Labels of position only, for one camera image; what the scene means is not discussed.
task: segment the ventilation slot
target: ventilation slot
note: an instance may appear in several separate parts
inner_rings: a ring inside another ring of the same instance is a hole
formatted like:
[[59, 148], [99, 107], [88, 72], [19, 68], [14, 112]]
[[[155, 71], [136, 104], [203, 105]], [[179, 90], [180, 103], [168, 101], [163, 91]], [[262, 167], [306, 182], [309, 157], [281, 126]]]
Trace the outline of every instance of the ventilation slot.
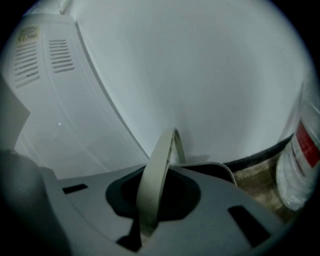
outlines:
[[49, 40], [48, 46], [55, 74], [75, 69], [66, 39]]
[[21, 88], [40, 78], [37, 59], [37, 42], [18, 45], [14, 53], [13, 75], [16, 88]]

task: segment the plastic bottle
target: plastic bottle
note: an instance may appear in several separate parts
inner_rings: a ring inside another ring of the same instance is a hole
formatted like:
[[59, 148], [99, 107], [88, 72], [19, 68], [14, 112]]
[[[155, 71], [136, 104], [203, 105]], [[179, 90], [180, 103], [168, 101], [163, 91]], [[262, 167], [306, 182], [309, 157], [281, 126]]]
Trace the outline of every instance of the plastic bottle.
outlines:
[[320, 169], [320, 85], [311, 74], [302, 86], [300, 121], [276, 166], [281, 200], [294, 211], [312, 194]]

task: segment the white plastic panel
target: white plastic panel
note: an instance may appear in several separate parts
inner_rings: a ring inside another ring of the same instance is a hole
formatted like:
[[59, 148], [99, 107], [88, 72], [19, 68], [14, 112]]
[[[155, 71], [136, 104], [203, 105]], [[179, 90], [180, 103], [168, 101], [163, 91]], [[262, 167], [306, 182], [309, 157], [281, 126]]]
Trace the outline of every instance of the white plastic panel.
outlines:
[[66, 14], [148, 154], [173, 126], [189, 162], [244, 158], [295, 130], [311, 61], [266, 1], [75, 0]]
[[[28, 52], [29, 45], [17, 44], [20, 29], [30, 25], [39, 31], [30, 45], [32, 52]], [[17, 56], [21, 53], [17, 49], [24, 49], [23, 54]], [[29, 66], [17, 64], [21, 57]], [[73, 18], [53, 14], [25, 16], [0, 62], [4, 79], [30, 111], [15, 147], [18, 153], [53, 169], [59, 179], [114, 171], [147, 161], [100, 87]]]

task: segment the curved plastic strip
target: curved plastic strip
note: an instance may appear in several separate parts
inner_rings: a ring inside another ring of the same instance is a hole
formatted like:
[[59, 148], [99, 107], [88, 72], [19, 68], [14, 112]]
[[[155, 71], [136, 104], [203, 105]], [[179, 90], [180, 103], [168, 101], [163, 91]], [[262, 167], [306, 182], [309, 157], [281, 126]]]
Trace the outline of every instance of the curved plastic strip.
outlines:
[[158, 211], [169, 168], [169, 157], [175, 148], [181, 164], [186, 162], [181, 139], [176, 128], [164, 131], [144, 168], [136, 195], [141, 243], [144, 244], [158, 226]]

